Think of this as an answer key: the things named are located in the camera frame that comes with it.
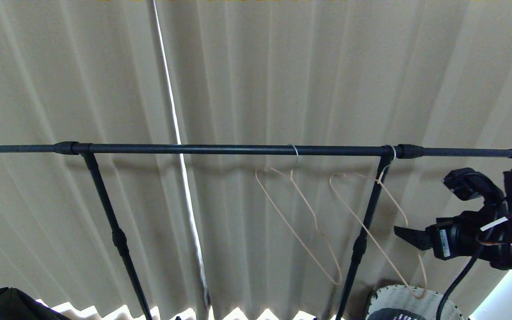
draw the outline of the wire hanger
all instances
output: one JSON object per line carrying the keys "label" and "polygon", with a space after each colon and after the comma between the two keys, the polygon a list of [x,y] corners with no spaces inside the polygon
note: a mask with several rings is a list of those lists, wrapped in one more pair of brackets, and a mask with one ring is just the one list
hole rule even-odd
{"label": "wire hanger", "polygon": [[[394,148],[394,146],[390,146],[392,148],[392,151],[394,152],[394,156],[392,158],[392,160],[390,160],[390,163],[392,163],[392,161],[394,159],[396,159],[396,149]],[[380,175],[373,179],[373,178],[369,178],[367,176],[364,176],[362,174],[358,174],[358,173],[355,173],[355,172],[351,172],[350,174],[352,174],[353,176],[359,176],[361,178],[364,178],[364,179],[368,179],[368,180],[374,180],[377,184],[380,184],[380,186],[382,187],[382,189],[384,190],[384,192],[386,192],[386,194],[388,194],[388,196],[390,197],[390,199],[392,200],[392,202],[396,205],[396,207],[398,208],[398,211],[400,211],[400,213],[402,213],[402,216],[404,217],[404,222],[406,224],[406,227],[408,227],[408,217],[406,217],[406,213],[404,213],[404,210],[402,210],[402,208],[400,207],[400,205],[398,204],[398,202],[394,199],[394,197],[392,196],[392,194],[390,194],[390,192],[388,192],[388,189],[386,188],[386,186],[384,186],[384,184],[382,183],[382,176],[384,175],[384,171],[386,170],[386,168],[388,168],[390,166],[390,163],[388,163],[381,171],[380,171]],[[402,276],[402,274],[400,273],[400,271],[398,271],[398,268],[396,268],[396,266],[394,265],[394,263],[392,263],[392,260],[390,260],[390,258],[388,257],[388,255],[386,255],[386,253],[384,252],[384,250],[382,249],[382,247],[378,244],[378,241],[376,239],[374,239],[374,236],[372,235],[372,233],[370,233],[370,231],[368,230],[368,228],[364,225],[364,223],[362,223],[361,219],[357,216],[357,214],[353,211],[353,209],[351,209],[349,207],[349,205],[347,204],[347,202],[345,202],[343,200],[343,197],[341,197],[341,195],[339,194],[339,192],[337,191],[337,189],[335,189],[335,187],[333,186],[333,183],[332,183],[332,180],[333,180],[333,177],[335,176],[343,176],[344,178],[347,178],[347,174],[345,172],[338,172],[338,173],[335,173],[331,176],[331,178],[329,178],[329,186],[331,187],[331,189],[333,190],[333,192],[335,192],[335,195],[337,195],[337,198],[339,198],[339,200],[341,202],[343,202],[343,204],[345,205],[345,207],[347,207],[347,209],[353,214],[353,216],[355,217],[355,219],[357,219],[357,221],[361,224],[361,227],[364,229],[364,231],[366,231],[367,235],[370,237],[370,239],[372,239],[372,241],[374,242],[374,244],[376,245],[376,247],[378,247],[378,249],[380,250],[380,252],[382,253],[382,255],[384,255],[386,261],[388,261],[388,263],[390,264],[390,266],[394,269],[394,271],[396,272],[396,274],[398,275],[398,277],[400,278],[400,280],[402,280],[402,282],[404,283],[404,285],[406,286],[406,288],[408,288],[408,290],[410,291],[410,294],[412,294],[412,296],[418,300],[423,300],[426,296],[426,293],[427,293],[427,286],[428,286],[428,278],[426,276],[426,269],[424,267],[424,263],[422,261],[422,257],[420,255],[420,251],[417,249],[416,250],[416,253],[418,255],[418,261],[420,262],[420,267],[422,269],[422,276],[424,278],[424,290],[422,292],[422,294],[420,296],[417,296],[416,293],[414,292],[414,290],[412,290],[411,286],[408,284],[408,282],[406,281],[406,279],[404,279],[404,277]]]}
{"label": "wire hanger", "polygon": [[260,181],[260,178],[258,178],[258,171],[259,170],[256,170],[254,172],[254,176],[256,176],[256,181],[258,182],[258,184],[260,185],[260,188],[262,188],[262,191],[264,191],[264,194],[266,195],[266,198],[268,198],[268,200],[270,201],[270,203],[272,204],[272,206],[276,209],[276,212],[278,212],[278,214],[280,215],[280,217],[282,217],[282,220],[284,220],[284,222],[286,223],[286,225],[288,226],[288,228],[290,229],[290,231],[293,233],[293,235],[295,235],[297,241],[299,241],[299,243],[301,243],[301,246],[304,247],[304,249],[307,251],[307,253],[311,256],[311,258],[313,259],[313,261],[315,261],[315,263],[317,264],[317,266],[319,266],[319,268],[321,269],[321,271],[323,271],[323,273],[325,273],[325,275],[329,278],[329,280],[331,280],[331,282],[334,284],[334,285],[341,285],[341,282],[343,281],[343,276],[341,275],[341,267],[339,265],[339,261],[337,260],[337,257],[335,257],[335,253],[333,252],[333,248],[331,247],[331,243],[329,242],[329,240],[325,237],[325,235],[319,230],[319,226],[317,225],[317,216],[315,215],[315,211],[313,210],[313,208],[311,207],[311,205],[309,204],[309,202],[307,201],[307,198],[305,198],[305,196],[303,195],[303,193],[301,192],[300,188],[297,186],[297,184],[295,183],[295,181],[293,180],[293,170],[295,170],[295,168],[297,168],[297,165],[299,164],[299,152],[297,151],[297,148],[295,145],[293,144],[289,144],[290,146],[293,147],[293,150],[295,150],[295,154],[296,154],[296,160],[294,162],[294,164],[292,165],[292,168],[290,170],[290,175],[287,175],[283,172],[280,172],[272,167],[270,168],[264,168],[264,172],[268,171],[268,170],[272,170],[273,172],[276,172],[278,174],[280,174],[281,176],[284,176],[285,178],[289,178],[291,183],[293,184],[293,186],[295,187],[295,189],[297,190],[297,193],[299,193],[299,195],[301,196],[301,198],[303,199],[303,201],[305,202],[305,205],[307,205],[309,211],[311,212],[311,214],[313,215],[313,220],[315,221],[315,230],[317,231],[317,233],[319,233],[319,235],[321,235],[321,237],[325,240],[325,243],[327,244],[327,247],[329,247],[329,251],[331,252],[331,256],[333,257],[333,261],[335,261],[335,264],[337,266],[337,275],[339,275],[339,280],[335,280],[333,279],[333,277],[331,277],[331,275],[329,275],[329,273],[327,272],[327,270],[325,270],[325,267],[323,267],[323,265],[321,263],[319,263],[319,261],[317,260],[317,258],[315,257],[315,255],[313,255],[313,253],[311,253],[311,250],[309,250],[309,248],[307,247],[307,245],[305,245],[305,243],[303,243],[303,241],[301,240],[301,238],[299,237],[299,235],[297,235],[296,231],[293,230],[293,227],[290,225],[290,223],[288,222],[288,220],[286,219],[286,217],[284,217],[284,215],[282,214],[282,211],[280,211],[280,209],[278,208],[278,205],[276,205],[276,203],[272,200],[272,197],[270,196],[270,194],[266,191],[266,188],[264,188],[264,185],[262,184],[262,182]]}

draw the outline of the garment rack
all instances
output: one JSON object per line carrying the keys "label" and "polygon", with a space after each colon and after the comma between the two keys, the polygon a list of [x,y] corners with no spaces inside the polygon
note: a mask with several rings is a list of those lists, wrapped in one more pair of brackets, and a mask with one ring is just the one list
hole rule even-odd
{"label": "garment rack", "polygon": [[[476,156],[491,158],[512,159],[511,149],[487,148],[423,148],[413,144],[399,144],[397,146],[293,146],[293,145],[240,145],[240,144],[81,144],[75,141],[59,142],[58,144],[26,144],[26,145],[0,145],[0,153],[25,152],[55,152],[65,155],[81,155],[92,175],[94,186],[102,202],[108,222],[112,229],[112,241],[126,267],[134,291],[146,320],[152,320],[148,302],[144,295],[136,268],[130,257],[126,235],[118,225],[108,191],[102,180],[95,153],[130,153],[130,154],[261,154],[261,155],[296,155],[296,156],[379,156],[380,161],[376,176],[382,174],[380,182],[384,181],[390,163],[394,158],[414,159],[422,156]],[[372,223],[376,204],[380,196],[381,186],[372,185],[364,226],[369,228]],[[353,254],[343,293],[341,293],[339,309],[336,320],[341,320],[358,266],[366,251],[367,234],[362,228],[353,245]]]}

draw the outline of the black pole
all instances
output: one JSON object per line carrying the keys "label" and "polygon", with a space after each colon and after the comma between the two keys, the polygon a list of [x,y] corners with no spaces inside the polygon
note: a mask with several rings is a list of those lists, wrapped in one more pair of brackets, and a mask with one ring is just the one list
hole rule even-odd
{"label": "black pole", "polygon": [[[383,146],[295,146],[300,156],[384,156]],[[480,156],[512,158],[512,149],[483,148],[423,148],[412,144],[394,147],[401,159],[421,156]],[[4,145],[4,152],[56,152],[59,154],[83,153],[140,153],[140,154],[269,154],[293,155],[291,145],[241,145],[241,144],[80,144],[75,141],[58,144]]]}
{"label": "black pole", "polygon": [[140,301],[140,306],[142,307],[142,311],[144,312],[146,320],[152,320],[148,301],[146,300],[142,285],[140,284],[138,274],[136,273],[136,268],[132,262],[132,257],[130,257],[130,249],[128,248],[126,235],[120,228],[118,220],[116,219],[116,215],[114,214],[114,208],[112,208],[112,203],[108,197],[108,191],[106,190],[106,186],[102,180],[102,175],[100,174],[100,169],[98,168],[96,157],[91,153],[83,153],[82,156],[84,158],[84,162],[86,162],[88,170],[90,170],[90,173],[92,174],[92,180],[94,180],[94,185],[98,191],[98,196],[102,202],[102,207],[104,207],[106,217],[110,223],[110,227],[112,228],[112,241],[114,242],[116,248],[118,248],[118,252],[122,257],[122,260],[124,260],[126,271],[130,276],[130,281],[132,282],[132,286],[134,287],[136,295],[138,296],[138,300]]}
{"label": "black pole", "polygon": [[[378,163],[378,168],[376,169],[376,176],[379,177],[380,173],[384,170],[384,174],[380,179],[381,182],[384,182],[386,178],[386,173],[388,172],[388,166],[394,155],[391,153],[390,155],[382,156],[380,158],[380,162]],[[380,196],[380,191],[382,187],[378,183],[374,183],[372,185],[372,191],[370,193],[370,199],[368,200],[368,205],[366,207],[366,212],[364,213],[363,224],[365,227],[369,228],[372,223],[372,218],[374,217],[374,211],[376,209],[376,204],[378,203],[378,198]],[[337,310],[337,316],[335,320],[341,320],[343,317],[343,313],[345,312],[345,306],[347,306],[347,301],[349,300],[349,294],[351,293],[351,288],[353,287],[353,282],[355,281],[355,276],[357,275],[357,269],[359,264],[361,263],[362,257],[366,252],[366,231],[361,228],[361,233],[355,240],[353,245],[353,255],[351,256],[351,264],[349,266],[349,271],[347,272],[347,278],[345,279],[345,285],[343,286],[343,293],[341,294],[341,300],[339,302],[339,310]]]}

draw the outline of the horizontal bar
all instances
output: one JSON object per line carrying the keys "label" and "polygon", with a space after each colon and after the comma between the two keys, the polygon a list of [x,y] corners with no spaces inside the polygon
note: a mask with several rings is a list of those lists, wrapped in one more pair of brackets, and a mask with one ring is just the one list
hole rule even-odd
{"label": "horizontal bar", "polygon": [[300,156],[387,156],[396,151],[397,158],[420,156],[487,156],[512,158],[512,149],[423,148],[412,144],[397,146],[291,146],[250,144],[58,144],[2,145],[3,152],[133,153],[133,154],[267,154]]}

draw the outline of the vertical support pole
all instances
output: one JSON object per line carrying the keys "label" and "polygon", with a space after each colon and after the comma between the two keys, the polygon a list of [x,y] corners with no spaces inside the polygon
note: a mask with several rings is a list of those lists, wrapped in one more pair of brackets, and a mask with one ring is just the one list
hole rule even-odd
{"label": "vertical support pole", "polygon": [[[388,152],[385,156],[380,158],[380,162],[378,162],[378,168],[376,170],[376,177],[380,176],[380,173],[384,171],[381,182],[384,182],[386,178],[386,173],[388,172],[388,166],[390,162],[394,159],[392,151],[390,155]],[[380,196],[380,191],[382,187],[377,182],[374,182],[372,185],[372,191],[370,193],[370,198],[368,200],[368,205],[366,207],[366,213],[364,214],[363,223],[364,226],[369,228],[372,223],[372,218],[374,217],[374,211],[376,209],[376,204],[378,203],[378,198]],[[351,256],[351,264],[349,266],[349,271],[347,273],[347,278],[345,279],[345,285],[343,286],[343,293],[341,293],[341,300],[339,302],[339,310],[337,310],[337,316],[335,320],[341,320],[343,317],[343,313],[345,312],[345,307],[347,306],[347,301],[349,300],[349,294],[351,293],[351,288],[353,287],[353,282],[355,281],[355,276],[357,275],[357,270],[359,264],[361,263],[362,257],[366,252],[366,239],[367,234],[366,231],[361,228],[361,233],[355,240],[353,245],[353,255]]]}
{"label": "vertical support pole", "polygon": [[128,272],[128,276],[130,277],[130,281],[132,282],[136,296],[140,301],[140,306],[142,307],[144,316],[146,317],[146,320],[152,320],[148,301],[146,300],[142,285],[140,284],[138,274],[136,273],[136,268],[132,262],[132,257],[130,257],[130,249],[128,248],[128,240],[126,239],[126,234],[120,228],[118,220],[116,219],[116,215],[114,214],[114,208],[112,208],[110,197],[108,197],[108,191],[106,190],[106,186],[102,180],[102,175],[100,174],[100,169],[98,168],[96,157],[93,153],[83,153],[82,156],[84,158],[84,162],[86,162],[88,170],[90,170],[92,180],[94,180],[94,186],[96,186],[96,191],[98,191],[98,196],[102,202],[102,207],[104,207],[106,217],[110,223],[110,227],[112,228],[112,241],[114,242],[116,248],[118,248],[118,253],[120,253],[120,257],[122,257],[122,260],[124,261],[126,271]]}

